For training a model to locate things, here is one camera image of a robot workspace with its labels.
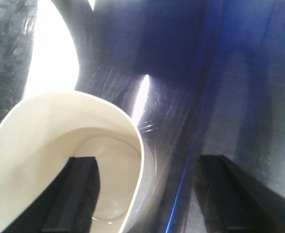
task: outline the stainless steel wall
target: stainless steel wall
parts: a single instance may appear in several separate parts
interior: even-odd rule
[[[53,3],[77,52],[73,88],[132,116],[150,76],[138,127],[157,158],[158,211],[132,232],[205,231],[192,190],[199,154],[225,154],[285,197],[284,0]],[[24,93],[36,16],[35,0],[0,0],[0,121]]]

